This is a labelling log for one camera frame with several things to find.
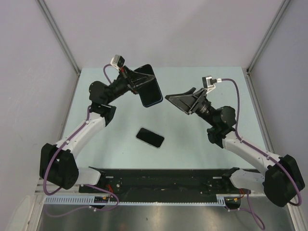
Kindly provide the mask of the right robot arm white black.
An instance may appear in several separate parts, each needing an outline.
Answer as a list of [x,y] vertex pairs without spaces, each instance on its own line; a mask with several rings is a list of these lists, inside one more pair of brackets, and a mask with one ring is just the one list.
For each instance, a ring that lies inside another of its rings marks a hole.
[[167,95],[165,99],[185,114],[202,118],[211,126],[207,136],[212,144],[238,155],[257,170],[232,168],[222,181],[225,192],[233,193],[243,188],[264,193],[279,207],[302,204],[300,192],[305,183],[296,160],[290,155],[280,156],[262,150],[241,137],[236,128],[234,108],[214,108],[207,99],[206,89],[192,88],[185,93]]

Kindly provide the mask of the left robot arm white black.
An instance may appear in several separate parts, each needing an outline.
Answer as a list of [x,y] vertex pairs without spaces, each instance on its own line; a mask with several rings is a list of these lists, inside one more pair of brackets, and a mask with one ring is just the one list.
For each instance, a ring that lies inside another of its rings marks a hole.
[[89,86],[87,116],[78,128],[56,144],[45,144],[41,149],[39,175],[43,178],[43,190],[53,195],[60,189],[71,189],[75,184],[89,185],[95,192],[106,188],[101,171],[93,167],[78,167],[76,158],[87,143],[113,119],[116,107],[110,103],[130,91],[141,94],[142,90],[155,82],[151,65],[136,70],[126,66],[119,69],[119,75],[110,85],[94,81]]

